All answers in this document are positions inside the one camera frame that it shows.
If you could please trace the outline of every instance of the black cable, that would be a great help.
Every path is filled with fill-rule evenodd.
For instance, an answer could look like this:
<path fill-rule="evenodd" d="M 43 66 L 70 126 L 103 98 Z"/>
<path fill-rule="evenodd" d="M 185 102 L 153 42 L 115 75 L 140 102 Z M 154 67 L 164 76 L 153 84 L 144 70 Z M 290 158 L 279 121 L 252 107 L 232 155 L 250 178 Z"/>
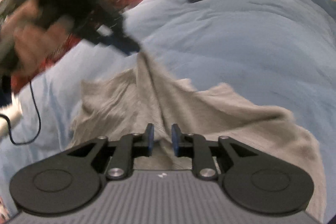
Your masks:
<path fill-rule="evenodd" d="M 37 117 L 38 117 L 38 120 L 39 120 L 39 129 L 37 131 L 36 136 L 32 140 L 30 140 L 28 142 L 23 142 L 23 143 L 17 143 L 17 142 L 15 142 L 13 140 L 13 135 L 12 135 L 11 120 L 8 118 L 8 116 L 6 116 L 4 114 L 0 114 L 0 118 L 4 118 L 7 121 L 7 124 L 8 124 L 8 134 L 9 134 L 10 141 L 12 142 L 12 144 L 17 145 L 17 146 L 18 145 L 27 145 L 27 144 L 33 143 L 38 138 L 38 136 L 41 133 L 41 127 L 42 127 L 41 116 L 40 116 L 40 112 L 39 112 L 39 110 L 37 108 L 37 104 L 36 104 L 36 100 L 35 100 L 35 96 L 34 96 L 32 82 L 31 81 L 29 81 L 29 87 L 30 87 L 30 91 L 31 91 L 31 98 L 33 99 L 33 103 L 34 103 L 35 110 L 36 110 L 36 113 L 37 113 Z"/>

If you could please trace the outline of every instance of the white logo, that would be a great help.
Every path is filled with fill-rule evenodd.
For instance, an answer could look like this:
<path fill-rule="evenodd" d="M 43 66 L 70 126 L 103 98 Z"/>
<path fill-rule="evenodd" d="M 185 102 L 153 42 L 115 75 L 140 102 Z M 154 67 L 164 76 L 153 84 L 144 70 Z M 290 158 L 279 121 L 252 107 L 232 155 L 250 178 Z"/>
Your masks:
<path fill-rule="evenodd" d="M 162 173 L 162 174 L 159 174 L 159 175 L 157 175 L 159 178 L 165 178 L 166 176 L 168 176 L 166 173 Z"/>

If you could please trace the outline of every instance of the bed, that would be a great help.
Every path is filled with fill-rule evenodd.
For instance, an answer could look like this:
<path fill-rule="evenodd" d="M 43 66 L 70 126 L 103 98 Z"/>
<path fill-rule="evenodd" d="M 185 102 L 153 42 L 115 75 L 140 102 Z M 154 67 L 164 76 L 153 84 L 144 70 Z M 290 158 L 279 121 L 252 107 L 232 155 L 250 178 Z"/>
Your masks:
<path fill-rule="evenodd" d="M 198 90 L 220 82 L 258 105 L 291 110 L 320 142 L 327 179 L 325 223 L 336 214 L 336 3 L 332 0 L 144 0 L 126 12 L 126 30 L 177 78 Z M 80 42 L 33 81 L 42 118 L 35 143 L 0 143 L 0 196 L 16 208 L 8 184 L 20 168 L 66 148 L 81 106 L 81 80 L 108 79 L 134 66 L 136 55 Z M 30 90 L 20 93 L 16 140 L 38 121 Z"/>

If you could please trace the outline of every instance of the gray ribbed surface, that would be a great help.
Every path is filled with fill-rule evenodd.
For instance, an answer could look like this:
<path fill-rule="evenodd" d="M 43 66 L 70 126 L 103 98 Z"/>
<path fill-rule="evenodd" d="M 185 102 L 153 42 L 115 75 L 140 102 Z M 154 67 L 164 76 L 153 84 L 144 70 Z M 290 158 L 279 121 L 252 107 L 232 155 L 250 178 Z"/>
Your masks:
<path fill-rule="evenodd" d="M 41 218 L 25 213 L 10 224 L 317 224 L 301 212 L 283 218 L 254 215 L 229 201 L 216 183 L 191 171 L 137 170 L 109 183 L 90 206 L 69 216 Z"/>

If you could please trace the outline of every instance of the beige cloth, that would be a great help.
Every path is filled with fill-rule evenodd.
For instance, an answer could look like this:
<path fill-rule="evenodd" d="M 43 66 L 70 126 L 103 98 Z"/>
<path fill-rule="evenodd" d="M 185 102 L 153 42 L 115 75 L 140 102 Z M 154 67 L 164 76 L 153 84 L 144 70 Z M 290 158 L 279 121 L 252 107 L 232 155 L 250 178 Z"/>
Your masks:
<path fill-rule="evenodd" d="M 82 83 L 83 105 L 73 121 L 70 147 L 98 136 L 118 140 L 155 126 L 153 157 L 139 158 L 135 168 L 191 169 L 191 160 L 174 157 L 171 125 L 182 132 L 217 140 L 227 135 L 297 165 L 313 178 L 315 191 L 307 209 L 322 222 L 326 207 L 326 180 L 314 136 L 295 125 L 292 113 L 277 106 L 257 106 L 227 84 L 196 91 L 189 80 L 174 80 L 141 52 L 137 67 L 109 81 Z"/>

